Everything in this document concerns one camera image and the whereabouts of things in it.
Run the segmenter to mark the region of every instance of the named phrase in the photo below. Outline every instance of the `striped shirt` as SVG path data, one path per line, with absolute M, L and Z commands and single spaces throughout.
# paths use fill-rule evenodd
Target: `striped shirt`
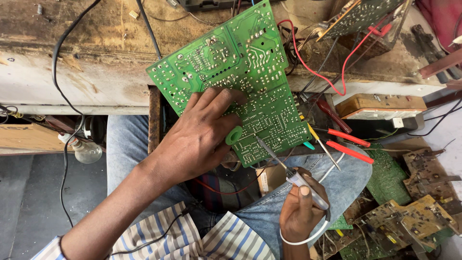
M 117 240 L 111 260 L 266 260 L 275 259 L 263 239 L 231 212 L 200 238 L 189 214 L 179 217 L 167 235 L 156 243 L 140 248 L 130 254 L 114 254 L 131 251 L 160 237 L 171 221 L 185 209 L 184 202 L 143 219 L 127 229 Z M 57 236 L 32 260 L 64 260 Z

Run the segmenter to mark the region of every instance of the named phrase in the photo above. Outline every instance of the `fingernail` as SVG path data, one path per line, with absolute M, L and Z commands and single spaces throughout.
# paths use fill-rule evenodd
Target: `fingernail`
M 303 196 L 306 196 L 310 193 L 310 188 L 308 188 L 307 186 L 302 186 L 300 188 L 300 191 L 302 193 Z

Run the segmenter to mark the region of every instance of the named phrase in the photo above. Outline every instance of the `red screwdriver handle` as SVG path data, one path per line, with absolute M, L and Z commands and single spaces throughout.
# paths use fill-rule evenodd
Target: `red screwdriver handle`
M 339 145 L 336 142 L 327 141 L 326 145 L 328 145 L 330 147 L 333 147 L 333 148 L 339 150 L 340 152 L 346 153 L 347 155 L 351 155 L 351 156 L 353 156 L 355 158 L 358 158 L 358 159 L 360 159 L 362 161 L 365 161 L 367 163 L 370 163 L 370 164 L 374 163 L 374 159 L 372 159 L 370 157 L 367 157 L 365 155 L 362 155 L 362 154 L 360 154 L 358 152 L 355 152 L 355 151 L 353 151 L 353 150 L 351 150 L 349 148 L 346 148 L 345 146 Z
M 361 140 L 359 138 L 356 138 L 354 136 L 351 136 L 349 134 L 345 134 L 343 132 L 340 132 L 340 131 L 337 131 L 337 130 L 334 130 L 334 129 L 330 129 L 329 128 L 329 131 L 327 132 L 328 134 L 331 134 L 331 135 L 334 135 L 334 136 L 338 136 L 338 137 L 342 137 L 342 138 L 345 138 L 347 140 L 350 140 L 352 142 L 355 142 L 357 144 L 360 144 L 362 146 L 366 146 L 366 147 L 370 147 L 371 146 L 371 143 L 370 142 L 367 142 L 367 141 L 364 141 L 364 140 Z
M 330 116 L 332 120 L 334 120 L 340 126 L 342 131 L 344 131 L 347 134 L 353 131 L 334 111 L 332 111 L 332 109 L 330 109 L 330 106 L 326 101 L 319 99 L 316 103 L 319 109 L 321 109 L 324 113 Z

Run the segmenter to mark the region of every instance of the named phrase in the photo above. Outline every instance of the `green rubber grommet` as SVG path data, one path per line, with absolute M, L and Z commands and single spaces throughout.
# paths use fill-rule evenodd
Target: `green rubber grommet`
M 233 128 L 233 130 L 231 130 L 231 132 L 226 136 L 225 143 L 227 145 L 233 145 L 239 140 L 239 138 L 241 138 L 241 135 L 242 127 L 238 125 Z

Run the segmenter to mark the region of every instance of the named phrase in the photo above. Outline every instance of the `red cloth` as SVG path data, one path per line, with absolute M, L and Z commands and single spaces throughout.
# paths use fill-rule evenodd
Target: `red cloth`
M 454 40 L 454 28 L 462 13 L 462 0 L 417 0 L 415 3 L 433 28 L 441 47 L 454 52 L 454 46 L 448 46 Z M 462 21 L 456 35 L 462 35 Z

